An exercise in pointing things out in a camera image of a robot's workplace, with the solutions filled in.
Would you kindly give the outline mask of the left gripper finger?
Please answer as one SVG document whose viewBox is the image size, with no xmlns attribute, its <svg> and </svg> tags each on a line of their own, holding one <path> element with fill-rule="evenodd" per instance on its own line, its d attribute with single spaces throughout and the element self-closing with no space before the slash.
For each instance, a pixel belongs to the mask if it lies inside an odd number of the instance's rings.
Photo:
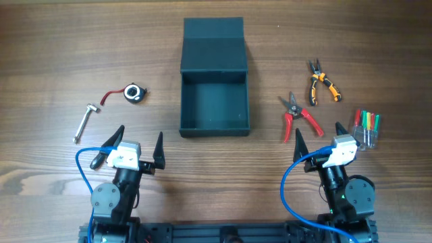
<svg viewBox="0 0 432 243">
<path fill-rule="evenodd" d="M 122 141 L 125 126 L 121 125 L 117 131 L 112 135 L 101 147 L 102 153 L 110 153 L 113 149 L 117 148 Z"/>
<path fill-rule="evenodd" d="M 157 143 L 155 146 L 155 150 L 153 153 L 153 159 L 156 169 L 165 169 L 165 153 L 163 150 L 163 133 L 160 132 Z"/>
</svg>

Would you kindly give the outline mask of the clear case coloured screwdrivers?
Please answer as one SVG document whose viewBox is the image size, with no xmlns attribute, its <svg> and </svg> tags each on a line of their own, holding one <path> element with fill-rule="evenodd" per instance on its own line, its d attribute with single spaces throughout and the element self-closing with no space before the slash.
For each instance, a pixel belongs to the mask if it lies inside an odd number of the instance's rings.
<svg viewBox="0 0 432 243">
<path fill-rule="evenodd" d="M 358 149 L 374 149 L 379 137 L 381 115 L 364 109 L 357 109 L 354 114 L 352 135 L 359 143 Z"/>
</svg>

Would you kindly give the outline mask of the red handled cutters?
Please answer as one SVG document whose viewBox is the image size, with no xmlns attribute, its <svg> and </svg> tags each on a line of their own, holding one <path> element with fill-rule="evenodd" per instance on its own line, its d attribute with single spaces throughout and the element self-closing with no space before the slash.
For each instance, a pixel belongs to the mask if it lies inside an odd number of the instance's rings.
<svg viewBox="0 0 432 243">
<path fill-rule="evenodd" d="M 285 100 L 282 97 L 279 97 L 281 102 L 286 106 L 287 111 L 284 113 L 284 119 L 286 123 L 286 131 L 284 136 L 284 142 L 287 143 L 290 139 L 290 134 L 292 130 L 292 124 L 295 119 L 304 118 L 309 124 L 315 129 L 315 132 L 318 136 L 322 137 L 324 135 L 324 131 L 318 122 L 314 119 L 314 117 L 304 108 L 299 106 L 296 102 L 296 98 L 293 92 L 289 93 L 289 100 Z"/>
</svg>

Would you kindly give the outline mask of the silver socket wrench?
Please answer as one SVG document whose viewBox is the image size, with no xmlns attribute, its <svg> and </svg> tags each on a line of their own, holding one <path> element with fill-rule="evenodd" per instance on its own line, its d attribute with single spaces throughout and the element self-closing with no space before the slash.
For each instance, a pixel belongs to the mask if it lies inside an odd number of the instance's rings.
<svg viewBox="0 0 432 243">
<path fill-rule="evenodd" d="M 73 143 L 74 144 L 78 144 L 80 141 L 80 138 L 82 136 L 82 133 L 84 131 L 85 125 L 88 121 L 88 118 L 90 117 L 90 114 L 92 112 L 98 113 L 101 109 L 98 108 L 96 105 L 92 104 L 92 103 L 88 103 L 86 106 L 86 113 L 84 114 L 82 121 L 80 122 L 80 125 L 77 129 L 77 132 L 73 138 Z"/>
</svg>

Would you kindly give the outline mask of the black round tape measure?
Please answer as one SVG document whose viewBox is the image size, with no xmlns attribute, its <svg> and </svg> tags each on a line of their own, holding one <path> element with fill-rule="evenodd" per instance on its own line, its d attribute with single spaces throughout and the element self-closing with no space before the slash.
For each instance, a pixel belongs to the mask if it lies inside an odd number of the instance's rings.
<svg viewBox="0 0 432 243">
<path fill-rule="evenodd" d="M 131 83 L 120 90 L 110 90 L 108 91 L 100 101 L 100 105 L 104 105 L 107 97 L 111 94 L 122 93 L 127 102 L 131 104 L 140 103 L 146 96 L 148 90 L 142 88 L 141 86 Z"/>
</svg>

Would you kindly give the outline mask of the orange black pliers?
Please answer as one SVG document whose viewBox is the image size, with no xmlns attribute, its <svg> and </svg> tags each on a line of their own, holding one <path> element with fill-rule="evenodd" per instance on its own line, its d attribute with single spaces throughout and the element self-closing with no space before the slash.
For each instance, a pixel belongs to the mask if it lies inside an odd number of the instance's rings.
<svg viewBox="0 0 432 243">
<path fill-rule="evenodd" d="M 318 104 L 317 102 L 317 83 L 322 82 L 333 95 L 333 99 L 335 102 L 340 102 L 342 100 L 342 94 L 339 91 L 338 87 L 330 81 L 327 74 L 322 72 L 321 64 L 317 59 L 315 63 L 311 60 L 308 60 L 308 65 L 310 67 L 311 72 L 313 73 L 310 80 L 311 86 L 309 88 L 308 99 L 311 106 L 315 106 Z"/>
</svg>

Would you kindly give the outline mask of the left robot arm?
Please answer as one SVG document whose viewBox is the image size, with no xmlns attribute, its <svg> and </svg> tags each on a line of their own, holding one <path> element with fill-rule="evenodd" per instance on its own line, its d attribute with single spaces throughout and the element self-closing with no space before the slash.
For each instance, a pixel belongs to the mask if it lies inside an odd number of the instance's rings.
<svg viewBox="0 0 432 243">
<path fill-rule="evenodd" d="M 139 188 L 144 174 L 154 175 L 165 168 L 163 133 L 160 132 L 153 153 L 153 161 L 141 161 L 139 142 L 123 139 L 121 125 L 102 146 L 90 164 L 97 169 L 104 162 L 115 169 L 110 183 L 97 186 L 91 193 L 93 213 L 80 242 L 150 242 L 140 232 L 140 219 L 132 217 L 139 203 Z"/>
</svg>

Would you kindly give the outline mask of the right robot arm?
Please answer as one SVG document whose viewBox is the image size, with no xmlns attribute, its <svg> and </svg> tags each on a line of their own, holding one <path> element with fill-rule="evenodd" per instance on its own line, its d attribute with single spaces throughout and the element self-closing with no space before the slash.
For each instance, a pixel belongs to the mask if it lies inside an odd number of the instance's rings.
<svg viewBox="0 0 432 243">
<path fill-rule="evenodd" d="M 308 151 L 299 129 L 296 130 L 294 163 L 304 163 L 306 173 L 317 172 L 324 190 L 329 212 L 316 221 L 303 219 L 308 228 L 320 236 L 320 242 L 378 242 L 375 212 L 375 185 L 363 175 L 346 173 L 346 167 L 356 159 L 360 143 L 337 122 L 336 136 L 331 145 Z"/>
</svg>

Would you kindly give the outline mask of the black red screwdriver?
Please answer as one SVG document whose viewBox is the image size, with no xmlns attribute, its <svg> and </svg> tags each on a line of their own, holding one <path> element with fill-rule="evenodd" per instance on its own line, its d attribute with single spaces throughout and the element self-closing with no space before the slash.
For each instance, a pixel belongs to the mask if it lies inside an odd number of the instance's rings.
<svg viewBox="0 0 432 243">
<path fill-rule="evenodd" d="M 105 152 L 99 152 L 98 155 L 92 160 L 90 163 L 90 168 L 93 170 L 98 169 L 104 162 L 106 161 L 107 153 Z"/>
</svg>

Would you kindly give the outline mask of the dark green open box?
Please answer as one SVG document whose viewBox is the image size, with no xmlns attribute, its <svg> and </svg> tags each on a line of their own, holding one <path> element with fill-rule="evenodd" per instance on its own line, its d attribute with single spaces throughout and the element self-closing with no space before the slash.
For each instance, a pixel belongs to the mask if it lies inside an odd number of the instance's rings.
<svg viewBox="0 0 432 243">
<path fill-rule="evenodd" d="M 180 135 L 250 133 L 244 21 L 186 18 L 182 46 Z"/>
</svg>

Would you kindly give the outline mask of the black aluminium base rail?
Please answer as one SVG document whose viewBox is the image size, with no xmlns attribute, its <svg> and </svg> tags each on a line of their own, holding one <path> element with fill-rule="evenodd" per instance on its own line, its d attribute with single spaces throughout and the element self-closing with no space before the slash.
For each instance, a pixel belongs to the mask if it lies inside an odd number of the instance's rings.
<svg viewBox="0 0 432 243">
<path fill-rule="evenodd" d="M 129 223 L 108 226 L 94 223 L 92 242 L 221 243 L 221 242 L 351 242 L 343 234 L 303 224 L 220 223 L 186 224 Z"/>
</svg>

